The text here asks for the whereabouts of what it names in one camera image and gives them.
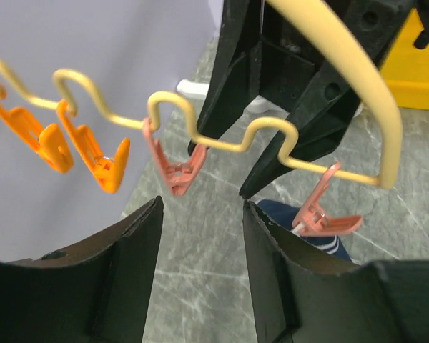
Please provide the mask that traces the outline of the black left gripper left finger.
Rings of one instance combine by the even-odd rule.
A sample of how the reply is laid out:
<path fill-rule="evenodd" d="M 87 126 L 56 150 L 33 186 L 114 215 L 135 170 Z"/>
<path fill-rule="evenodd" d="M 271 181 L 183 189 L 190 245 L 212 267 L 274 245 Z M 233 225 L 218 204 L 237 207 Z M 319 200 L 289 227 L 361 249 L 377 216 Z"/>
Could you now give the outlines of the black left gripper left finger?
<path fill-rule="evenodd" d="M 0 262 L 0 342 L 140 342 L 164 204 L 40 259 Z"/>

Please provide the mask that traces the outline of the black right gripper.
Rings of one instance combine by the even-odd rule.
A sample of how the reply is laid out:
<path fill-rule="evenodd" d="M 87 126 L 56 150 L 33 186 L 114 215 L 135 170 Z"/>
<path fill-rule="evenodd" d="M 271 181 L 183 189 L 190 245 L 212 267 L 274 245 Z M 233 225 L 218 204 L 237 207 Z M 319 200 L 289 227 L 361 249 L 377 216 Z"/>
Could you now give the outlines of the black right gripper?
<path fill-rule="evenodd" d="M 287 116 L 299 139 L 286 157 L 294 168 L 323 173 L 315 160 L 340 145 L 358 106 L 365 104 L 380 127 L 382 151 L 376 176 L 339 170 L 341 179 L 391 188 L 398 175 L 403 139 L 400 110 L 380 68 L 403 26 L 413 1 L 328 1 L 364 48 L 357 53 L 344 43 L 336 50 L 348 65 L 344 79 L 322 54 L 266 1 L 225 1 L 214 67 L 197 131 L 220 138 L 259 95 L 261 63 L 267 47 L 298 56 L 319 71 Z"/>

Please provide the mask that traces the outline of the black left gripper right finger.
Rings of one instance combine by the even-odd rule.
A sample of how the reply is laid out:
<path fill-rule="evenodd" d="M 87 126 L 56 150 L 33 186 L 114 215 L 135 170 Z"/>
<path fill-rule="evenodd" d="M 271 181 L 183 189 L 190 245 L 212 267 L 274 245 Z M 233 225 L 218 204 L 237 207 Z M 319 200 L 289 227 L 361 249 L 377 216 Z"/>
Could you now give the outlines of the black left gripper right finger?
<path fill-rule="evenodd" d="M 243 206 L 259 342 L 429 342 L 429 260 L 331 256 Z"/>

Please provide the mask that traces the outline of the yellow clip hanger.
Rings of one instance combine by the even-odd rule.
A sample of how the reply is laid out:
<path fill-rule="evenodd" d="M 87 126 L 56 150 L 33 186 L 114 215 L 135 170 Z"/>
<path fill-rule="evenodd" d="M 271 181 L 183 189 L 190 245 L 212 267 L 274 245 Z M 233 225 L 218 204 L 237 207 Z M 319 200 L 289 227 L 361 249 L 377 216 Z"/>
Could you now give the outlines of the yellow clip hanger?
<path fill-rule="evenodd" d="M 147 100 L 148 115 L 134 120 L 115 114 L 108 106 L 99 87 L 86 75 L 73 69 L 59 69 L 52 80 L 61 94 L 59 101 L 51 101 L 31 93 L 14 71 L 0 60 L 0 75 L 23 99 L 34 106 L 53 110 L 58 124 L 42 126 L 24 107 L 10 110 L 1 105 L 6 89 L 0 85 L 0 118 L 35 151 L 51 168 L 66 173 L 73 161 L 70 148 L 74 147 L 100 187 L 115 193 L 120 187 L 129 158 L 130 141 L 124 139 L 113 159 L 106 158 L 88 126 L 74 126 L 71 118 L 77 114 L 77 102 L 67 86 L 68 81 L 78 83 L 92 99 L 98 112 L 113 124 L 139 130 L 147 139 L 150 151 L 169 189 L 178 195 L 186 192 L 202 168 L 209 148 L 242 153 L 247 151 L 256 133 L 264 128 L 282 132 L 285 139 L 277 153 L 278 161 L 291 169 L 321 174 L 323 179 L 338 177 L 363 184 L 389 189 L 395 183 L 400 164 L 403 125 L 400 111 L 375 65 L 346 26 L 324 1 L 273 1 L 272 7 L 295 26 L 336 68 L 357 95 L 370 107 L 380 126 L 382 154 L 380 171 L 368 176 L 341 170 L 338 166 L 324 167 L 291 157 L 299 134 L 290 122 L 271 116 L 252 121 L 245 129 L 239 144 L 232 144 L 204 136 L 197 131 L 194 107 L 183 96 L 170 91 L 158 91 Z M 196 144 L 195 155 L 183 164 L 167 161 L 161 144 L 153 133 L 161 126 L 159 106 L 170 103 L 185 115 L 187 133 Z"/>

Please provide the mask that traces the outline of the pink end clothespin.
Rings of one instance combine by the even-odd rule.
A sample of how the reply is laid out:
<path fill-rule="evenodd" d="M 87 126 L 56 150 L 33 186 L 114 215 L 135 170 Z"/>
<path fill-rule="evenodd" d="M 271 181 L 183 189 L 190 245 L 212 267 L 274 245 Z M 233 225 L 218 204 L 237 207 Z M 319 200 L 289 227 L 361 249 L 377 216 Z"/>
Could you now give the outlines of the pink end clothespin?
<path fill-rule="evenodd" d="M 323 173 L 293 219 L 292 233 L 304 237 L 345 236 L 352 234 L 363 224 L 363 217 L 360 215 L 331 217 L 319 204 L 320 198 L 330 185 L 331 178 L 340 167 L 341 163 L 336 162 Z"/>

